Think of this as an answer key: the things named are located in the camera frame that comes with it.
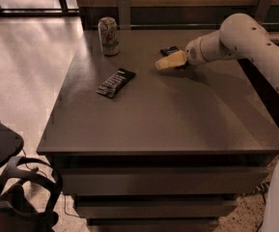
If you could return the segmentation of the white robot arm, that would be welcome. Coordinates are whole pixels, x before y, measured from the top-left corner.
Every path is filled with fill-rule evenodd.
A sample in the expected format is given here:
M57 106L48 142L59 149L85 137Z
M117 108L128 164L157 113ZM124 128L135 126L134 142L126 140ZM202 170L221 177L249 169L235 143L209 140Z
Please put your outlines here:
M155 62L159 71L188 63L204 65L216 60L248 59L279 95L279 46L266 29L248 14L232 14L220 29L189 42L184 50ZM262 232L279 232L279 160L271 175Z

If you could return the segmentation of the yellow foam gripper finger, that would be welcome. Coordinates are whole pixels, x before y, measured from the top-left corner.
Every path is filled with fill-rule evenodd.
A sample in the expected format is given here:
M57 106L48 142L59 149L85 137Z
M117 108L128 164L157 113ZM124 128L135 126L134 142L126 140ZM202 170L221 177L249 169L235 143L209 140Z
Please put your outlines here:
M186 54L182 50L178 50L166 57L155 62L155 68L158 71L165 69L173 69L183 66L187 61Z

